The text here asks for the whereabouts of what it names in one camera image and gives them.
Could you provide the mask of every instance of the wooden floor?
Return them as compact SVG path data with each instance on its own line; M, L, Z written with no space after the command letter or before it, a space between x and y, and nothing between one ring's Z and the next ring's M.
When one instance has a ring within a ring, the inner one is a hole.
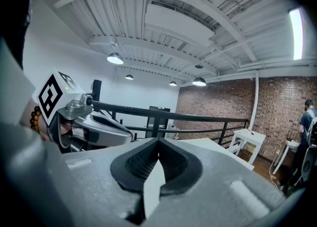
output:
M248 156L247 151L243 151L242 153L240 153L239 157L245 161L249 161L250 159L250 156ZM266 160L257 156L253 162L253 165L254 165L253 171L255 171L256 173L258 173L259 175L261 175L262 177L264 177L265 179L271 182L271 178L268 173L269 168L271 166L271 163L269 162L269 160ZM272 166L271 174L273 174L274 169L275 169L275 166ZM273 179L273 182L277 182L278 180L281 180L283 177L287 175L287 172L288 172L288 168L281 166L278 169L277 173L274 175L276 179Z

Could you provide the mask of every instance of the blue t-shirt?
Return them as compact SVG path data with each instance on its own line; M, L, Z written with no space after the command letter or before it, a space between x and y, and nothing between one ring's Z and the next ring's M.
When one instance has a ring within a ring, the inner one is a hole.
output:
M315 114L315 117L317 117L317 110L315 108L311 108L311 110ZM311 123L312 123L312 116L308 112L304 112L301 118L300 125L302 125L306 130L308 130ZM304 130L304 133L302 133L301 144L302 143L307 143L305 130Z

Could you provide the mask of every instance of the beaded bracelet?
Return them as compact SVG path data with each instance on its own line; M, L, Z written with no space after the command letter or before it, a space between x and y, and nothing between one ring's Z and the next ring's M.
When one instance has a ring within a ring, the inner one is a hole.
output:
M35 131L39 131L39 117L41 115L41 109L39 106L34 107L34 112L31 113L32 118L30 119L31 128Z

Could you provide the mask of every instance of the black pants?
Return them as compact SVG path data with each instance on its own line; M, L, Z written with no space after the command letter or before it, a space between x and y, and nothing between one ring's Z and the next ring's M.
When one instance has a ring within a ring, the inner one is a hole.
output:
M305 153L308 149L307 142L301 142L298 146L297 151L294 156L294 160L291 165L291 169L287 175L287 177L281 182L282 185L294 185L301 176L302 165L305 157Z

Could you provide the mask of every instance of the railing post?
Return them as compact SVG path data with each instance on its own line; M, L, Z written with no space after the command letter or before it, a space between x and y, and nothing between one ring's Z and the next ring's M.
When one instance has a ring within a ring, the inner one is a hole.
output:
M152 137L157 137L158 136L159 120L160 120L159 117L154 118Z
M117 115L117 113L114 112L114 111L112 111L112 114L111 114L112 119L115 119L115 118L116 118L116 115Z
M228 126L228 122L226 121L226 122L224 123L224 125L223 125L223 129L222 129L221 136L220 136L220 139L219 139L219 141L218 141L218 144L221 144L221 143L222 143L224 134L226 133L227 126Z

